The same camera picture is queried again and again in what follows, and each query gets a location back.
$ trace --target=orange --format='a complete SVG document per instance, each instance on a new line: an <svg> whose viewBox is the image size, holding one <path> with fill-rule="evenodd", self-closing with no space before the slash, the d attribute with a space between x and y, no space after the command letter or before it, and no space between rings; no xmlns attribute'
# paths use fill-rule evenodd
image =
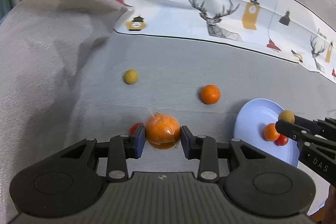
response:
<svg viewBox="0 0 336 224"><path fill-rule="evenodd" d="M150 117L145 129L147 140L158 149L173 147L181 135L179 121L165 113L156 113L154 117Z"/></svg>
<svg viewBox="0 0 336 224"><path fill-rule="evenodd" d="M206 85L201 91L201 99L208 105L217 103L220 97L221 91L215 85Z"/></svg>
<svg viewBox="0 0 336 224"><path fill-rule="evenodd" d="M264 129L264 138L269 142L276 141L280 137L280 133L275 129L275 123L266 125Z"/></svg>

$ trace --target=clock face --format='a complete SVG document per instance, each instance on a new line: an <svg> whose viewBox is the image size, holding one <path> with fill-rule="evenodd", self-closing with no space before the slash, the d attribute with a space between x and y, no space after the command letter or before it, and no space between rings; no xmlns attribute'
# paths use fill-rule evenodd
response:
<svg viewBox="0 0 336 224"><path fill-rule="evenodd" d="M139 27L141 27L141 23L140 23L140 22L134 22L134 23L132 24L132 27L133 27L133 28L139 28Z"/></svg>
<svg viewBox="0 0 336 224"><path fill-rule="evenodd" d="M257 7L256 7L255 5L252 5L252 6L249 8L249 12L250 12L250 14L254 14L256 11L257 11Z"/></svg>

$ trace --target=deer print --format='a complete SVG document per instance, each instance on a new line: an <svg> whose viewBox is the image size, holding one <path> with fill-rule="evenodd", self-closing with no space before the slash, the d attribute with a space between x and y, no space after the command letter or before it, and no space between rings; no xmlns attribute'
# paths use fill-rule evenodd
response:
<svg viewBox="0 0 336 224"><path fill-rule="evenodd" d="M311 48L312 48L311 55L314 58L316 68L319 71L325 73L324 67L316 61L316 58L327 49L327 45L323 41L323 45L320 45L319 48L317 49L316 48L316 45L317 45L316 38L317 38L317 35L314 38L313 38L312 35L310 36L310 45L311 45Z"/></svg>
<svg viewBox="0 0 336 224"><path fill-rule="evenodd" d="M203 1L201 5L197 3L197 0L188 0L188 1L190 2L191 7L199 11L199 16L207 22L209 36L241 41L242 38L238 33L230 32L217 25L217 23L222 21L222 17L233 14L238 9L240 4L238 4L234 8L232 1L229 0L230 8L228 10L225 11L225 6L223 5L222 12L216 14L214 17L208 17L207 10L204 8L205 1Z"/></svg>

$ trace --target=circular cap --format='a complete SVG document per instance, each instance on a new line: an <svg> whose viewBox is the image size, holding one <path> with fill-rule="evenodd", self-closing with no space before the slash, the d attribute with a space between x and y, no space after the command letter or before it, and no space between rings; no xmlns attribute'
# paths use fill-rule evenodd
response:
<svg viewBox="0 0 336 224"><path fill-rule="evenodd" d="M114 170L109 172L109 177L111 179L122 179L125 176L125 173L120 170Z"/></svg>
<svg viewBox="0 0 336 224"><path fill-rule="evenodd" d="M292 181L278 173L262 173L253 179L253 185L260 192L268 195L281 195L292 188Z"/></svg>
<svg viewBox="0 0 336 224"><path fill-rule="evenodd" d="M217 174L212 171L204 171L201 173L201 178L206 179L206 180L213 180L217 178Z"/></svg>
<svg viewBox="0 0 336 224"><path fill-rule="evenodd" d="M72 185L72 177L62 172L50 172L40 175L34 181L34 187L44 194L59 194Z"/></svg>

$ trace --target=red ball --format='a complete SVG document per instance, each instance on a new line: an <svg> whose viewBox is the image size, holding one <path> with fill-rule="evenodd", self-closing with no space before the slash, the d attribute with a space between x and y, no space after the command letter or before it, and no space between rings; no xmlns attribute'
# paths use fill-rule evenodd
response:
<svg viewBox="0 0 336 224"><path fill-rule="evenodd" d="M143 126L143 122L137 122L129 129L129 135L133 135L138 126Z"/></svg>
<svg viewBox="0 0 336 224"><path fill-rule="evenodd" d="M276 143L279 146L284 146L288 143L288 138L280 134L279 138L276 140Z"/></svg>

